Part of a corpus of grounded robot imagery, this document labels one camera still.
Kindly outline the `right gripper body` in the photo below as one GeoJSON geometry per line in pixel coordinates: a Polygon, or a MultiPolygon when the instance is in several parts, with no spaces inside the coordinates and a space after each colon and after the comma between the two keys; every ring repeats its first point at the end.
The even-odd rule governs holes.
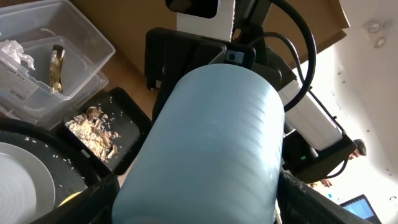
{"type": "Polygon", "coordinates": [[[216,63],[247,68],[267,80],[277,91],[297,77],[284,60],[265,43],[253,45],[212,39],[156,27],[146,34],[147,87],[158,89],[152,120],[155,121],[177,82],[188,72],[216,63]]]}

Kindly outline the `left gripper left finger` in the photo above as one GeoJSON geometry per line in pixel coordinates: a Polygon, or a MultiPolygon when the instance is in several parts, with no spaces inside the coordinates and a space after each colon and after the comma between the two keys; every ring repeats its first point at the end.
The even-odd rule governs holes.
{"type": "Polygon", "coordinates": [[[116,175],[109,175],[32,223],[109,223],[120,186],[116,175]]]}

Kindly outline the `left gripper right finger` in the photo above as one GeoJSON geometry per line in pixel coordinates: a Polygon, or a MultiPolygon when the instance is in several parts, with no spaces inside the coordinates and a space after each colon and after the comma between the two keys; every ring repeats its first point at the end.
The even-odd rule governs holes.
{"type": "Polygon", "coordinates": [[[277,202],[283,224],[371,224],[285,171],[279,173],[277,202]]]}

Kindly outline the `yellow bowl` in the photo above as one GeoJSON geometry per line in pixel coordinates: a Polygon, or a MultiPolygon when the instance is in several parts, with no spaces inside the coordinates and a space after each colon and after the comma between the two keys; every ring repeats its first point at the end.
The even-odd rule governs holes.
{"type": "Polygon", "coordinates": [[[76,192],[76,193],[74,193],[74,194],[69,195],[65,200],[63,200],[63,201],[61,202],[61,204],[60,204],[58,207],[62,206],[63,204],[65,204],[65,203],[67,203],[67,202],[69,202],[71,199],[75,198],[77,195],[79,195],[79,194],[81,194],[81,193],[82,193],[82,191],[79,191],[79,192],[76,192]]]}

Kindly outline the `food scraps pile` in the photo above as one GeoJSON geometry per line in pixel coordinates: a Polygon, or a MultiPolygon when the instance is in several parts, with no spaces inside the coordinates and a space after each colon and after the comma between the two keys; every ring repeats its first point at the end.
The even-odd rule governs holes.
{"type": "Polygon", "coordinates": [[[100,107],[89,107],[65,126],[102,162],[108,163],[118,151],[113,140],[120,135],[110,130],[109,117],[100,107]]]}

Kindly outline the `blue plastic cup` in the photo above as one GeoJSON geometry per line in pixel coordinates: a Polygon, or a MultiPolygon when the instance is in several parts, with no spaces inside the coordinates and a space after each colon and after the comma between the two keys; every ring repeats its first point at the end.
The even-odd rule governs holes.
{"type": "Polygon", "coordinates": [[[284,115],[277,92],[251,70],[187,73],[114,201],[113,223],[272,223],[284,115]]]}

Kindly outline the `gold snack wrapper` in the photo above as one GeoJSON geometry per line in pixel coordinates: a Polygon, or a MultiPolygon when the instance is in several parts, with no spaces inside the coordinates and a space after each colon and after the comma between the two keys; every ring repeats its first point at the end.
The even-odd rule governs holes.
{"type": "Polygon", "coordinates": [[[62,67],[65,60],[65,49],[61,45],[54,45],[50,58],[50,87],[52,91],[62,93],[62,67]]]}

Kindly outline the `white tissue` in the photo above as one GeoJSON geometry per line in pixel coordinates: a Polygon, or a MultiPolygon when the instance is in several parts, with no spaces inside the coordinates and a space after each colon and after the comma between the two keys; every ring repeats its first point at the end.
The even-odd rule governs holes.
{"type": "Polygon", "coordinates": [[[21,64],[22,61],[25,61],[31,70],[35,70],[34,59],[30,55],[24,53],[23,46],[17,41],[5,40],[4,42],[1,42],[1,51],[19,64],[21,64]]]}

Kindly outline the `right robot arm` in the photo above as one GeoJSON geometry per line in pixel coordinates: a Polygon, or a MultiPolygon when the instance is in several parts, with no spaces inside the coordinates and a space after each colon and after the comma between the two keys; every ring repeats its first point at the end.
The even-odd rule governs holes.
{"type": "Polygon", "coordinates": [[[212,39],[161,27],[146,34],[145,75],[148,89],[158,89],[152,119],[157,119],[177,82],[200,67],[224,66],[235,72],[253,71],[278,92],[285,121],[294,132],[284,142],[284,168],[302,182],[311,183],[340,175],[355,143],[312,92],[317,46],[304,18],[287,1],[236,1],[231,8],[231,31],[236,40],[212,39]],[[281,40],[296,65],[300,58],[294,44],[262,25],[269,9],[277,6],[300,30],[307,46],[306,72],[291,69],[265,39],[281,40]]]}

